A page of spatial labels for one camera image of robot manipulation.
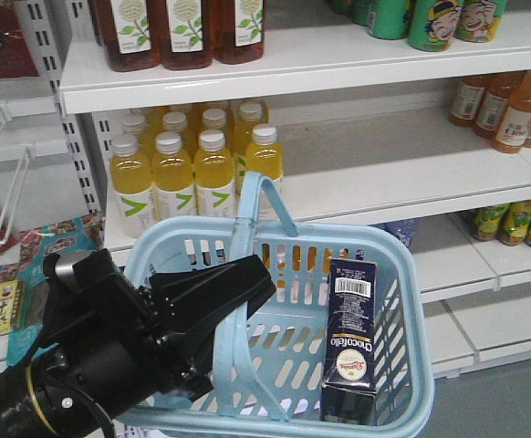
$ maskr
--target floor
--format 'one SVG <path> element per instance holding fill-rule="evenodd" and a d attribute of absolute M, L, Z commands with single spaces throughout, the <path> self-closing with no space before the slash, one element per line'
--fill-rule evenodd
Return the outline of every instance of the floor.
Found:
<path fill-rule="evenodd" d="M 436 381 L 419 438 L 531 438 L 531 360 Z"/>

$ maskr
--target basket handle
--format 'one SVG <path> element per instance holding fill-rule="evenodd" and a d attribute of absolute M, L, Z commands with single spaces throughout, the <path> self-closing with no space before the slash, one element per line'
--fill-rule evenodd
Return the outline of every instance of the basket handle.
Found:
<path fill-rule="evenodd" d="M 254 251 L 262 190 L 274 207 L 287 235 L 291 237 L 298 235 L 296 224 L 272 180 L 258 172 L 247 172 L 231 242 L 230 257 L 232 260 L 249 256 Z M 286 411 L 280 406 L 273 393 L 261 382 L 254 370 L 247 339 L 246 303 L 234 310 L 217 326 L 214 345 L 213 385 L 219 414 L 234 416 L 234 401 L 231 393 L 234 377 L 231 370 L 235 369 L 236 378 L 263 403 L 272 419 L 288 421 Z"/>

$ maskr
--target green can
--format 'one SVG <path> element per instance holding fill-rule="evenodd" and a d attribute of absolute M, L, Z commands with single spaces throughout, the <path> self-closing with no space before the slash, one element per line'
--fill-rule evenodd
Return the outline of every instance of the green can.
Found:
<path fill-rule="evenodd" d="M 411 0 L 371 0 L 369 34 L 381 39 L 403 39 L 408 34 Z"/>
<path fill-rule="evenodd" d="M 456 37 L 471 43 L 491 41 L 501 23 L 506 0 L 464 0 Z"/>
<path fill-rule="evenodd" d="M 368 16 L 370 4 L 371 0 L 353 0 L 353 23 L 361 26 L 366 26 L 369 23 Z"/>
<path fill-rule="evenodd" d="M 446 50 L 452 44 L 463 0 L 417 0 L 408 43 L 428 52 Z"/>

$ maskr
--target light blue shopping basket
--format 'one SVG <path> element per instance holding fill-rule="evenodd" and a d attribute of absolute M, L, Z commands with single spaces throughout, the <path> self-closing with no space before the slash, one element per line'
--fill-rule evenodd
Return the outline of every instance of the light blue shopping basket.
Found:
<path fill-rule="evenodd" d="M 258 220 L 262 190 L 279 221 Z M 433 378 L 420 289 L 407 248 L 369 226 L 295 223 L 271 180 L 245 176 L 236 219 L 186 216 L 148 230 L 125 274 L 144 285 L 153 272 L 181 272 L 258 254 L 277 293 L 249 320 L 229 315 L 214 340 L 214 390 L 190 404 L 156 394 L 121 420 L 183 437 L 412 437 L 427 422 Z M 328 259 L 379 265 L 375 297 L 376 379 L 370 425 L 321 422 Z"/>

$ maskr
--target white shelf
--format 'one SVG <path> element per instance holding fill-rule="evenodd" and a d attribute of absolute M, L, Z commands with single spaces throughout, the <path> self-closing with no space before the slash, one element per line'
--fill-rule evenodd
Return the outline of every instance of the white shelf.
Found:
<path fill-rule="evenodd" d="M 66 113 L 81 113 L 531 68 L 531 2 L 520 3 L 526 7 L 510 2 L 492 42 L 454 40 L 441 53 L 416 50 L 405 40 L 373 38 L 333 14 L 322 0 L 270 2 L 264 57 L 236 66 L 214 61 L 199 70 L 158 66 L 118 73 L 108 68 L 95 42 L 76 39 L 68 52 L 60 101 Z M 297 22 L 299 16 L 307 16 L 308 22 Z"/>

